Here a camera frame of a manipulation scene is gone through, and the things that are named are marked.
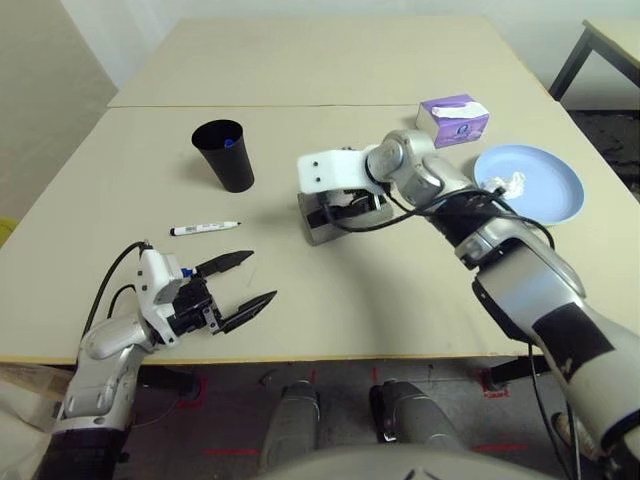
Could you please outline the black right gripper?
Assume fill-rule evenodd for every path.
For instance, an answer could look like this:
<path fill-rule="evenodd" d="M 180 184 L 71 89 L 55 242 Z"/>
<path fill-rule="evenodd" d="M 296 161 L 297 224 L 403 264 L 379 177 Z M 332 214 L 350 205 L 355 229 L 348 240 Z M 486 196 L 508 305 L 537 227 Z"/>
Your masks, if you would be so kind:
<path fill-rule="evenodd" d="M 349 216 L 357 217 L 369 213 L 370 210 L 379 210 L 386 204 L 384 195 L 375 195 L 367 190 L 358 189 L 349 192 Z"/>

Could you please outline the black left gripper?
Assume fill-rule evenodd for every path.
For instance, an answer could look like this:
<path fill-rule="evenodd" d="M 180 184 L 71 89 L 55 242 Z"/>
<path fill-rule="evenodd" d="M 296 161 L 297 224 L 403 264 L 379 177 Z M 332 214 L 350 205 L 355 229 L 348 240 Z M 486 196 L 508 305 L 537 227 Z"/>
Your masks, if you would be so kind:
<path fill-rule="evenodd" d="M 222 314 L 208 290 L 205 277 L 235 268 L 253 254 L 252 250 L 225 253 L 194 268 L 194 277 L 179 288 L 172 302 L 174 314 L 169 317 L 169 325 L 177 336 L 203 328 L 207 328 L 213 335 L 219 331 L 228 334 L 254 319 L 273 300 L 277 291 L 252 298 L 240 305 L 234 314 L 222 319 Z"/>

